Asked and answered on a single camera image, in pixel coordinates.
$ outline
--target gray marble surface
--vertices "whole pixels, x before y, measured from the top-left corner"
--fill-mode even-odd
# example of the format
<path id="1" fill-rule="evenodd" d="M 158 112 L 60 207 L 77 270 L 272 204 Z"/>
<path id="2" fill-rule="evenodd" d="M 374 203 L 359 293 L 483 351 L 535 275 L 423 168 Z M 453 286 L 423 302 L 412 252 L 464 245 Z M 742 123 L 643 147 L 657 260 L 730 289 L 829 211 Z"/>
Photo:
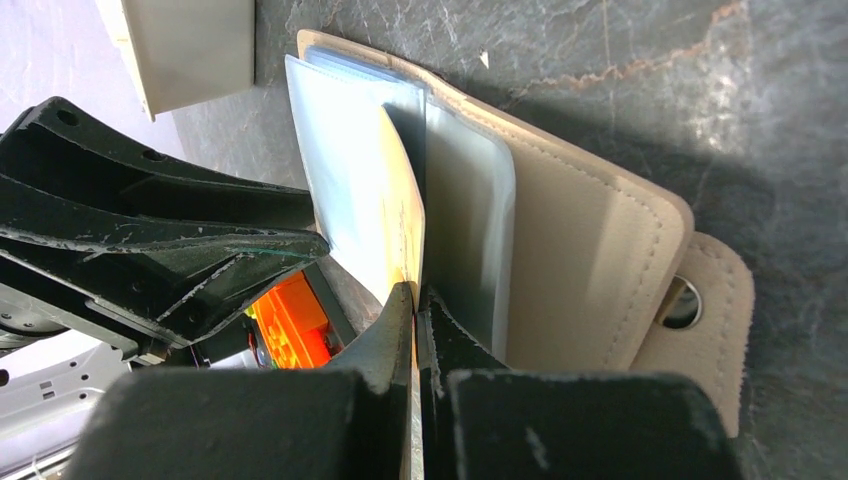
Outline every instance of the gray marble surface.
<path id="1" fill-rule="evenodd" d="M 424 65 L 685 198 L 755 275 L 746 476 L 848 475 L 844 2 L 260 1 L 256 87 L 175 114 L 191 161 L 305 185 L 283 67 L 301 28 Z"/>

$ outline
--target white surface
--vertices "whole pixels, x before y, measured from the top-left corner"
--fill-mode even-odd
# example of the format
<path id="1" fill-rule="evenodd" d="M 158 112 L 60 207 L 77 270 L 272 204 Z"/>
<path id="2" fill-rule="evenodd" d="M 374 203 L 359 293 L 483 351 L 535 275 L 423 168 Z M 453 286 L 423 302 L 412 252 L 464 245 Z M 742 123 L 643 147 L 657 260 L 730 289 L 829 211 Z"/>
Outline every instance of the white surface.
<path id="1" fill-rule="evenodd" d="M 253 85 L 254 0 L 97 0 L 151 120 Z"/>
<path id="2" fill-rule="evenodd" d="M 158 152 L 184 158 L 170 114 L 151 123 L 91 0 L 0 1 L 0 133 L 62 96 Z"/>
<path id="3" fill-rule="evenodd" d="M 121 352 L 69 331 L 0 358 L 0 475 L 74 443 L 97 401 L 129 372 Z"/>

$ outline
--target orange plastic part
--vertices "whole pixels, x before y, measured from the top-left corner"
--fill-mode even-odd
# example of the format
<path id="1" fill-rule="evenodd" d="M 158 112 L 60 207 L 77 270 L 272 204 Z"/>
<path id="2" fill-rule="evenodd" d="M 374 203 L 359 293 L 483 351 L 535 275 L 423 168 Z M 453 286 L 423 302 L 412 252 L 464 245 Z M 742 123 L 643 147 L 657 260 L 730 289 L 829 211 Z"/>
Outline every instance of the orange plastic part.
<path id="1" fill-rule="evenodd" d="M 253 304 L 262 338 L 279 368 L 314 368 L 330 361 L 324 344 L 327 315 L 302 272 Z"/>

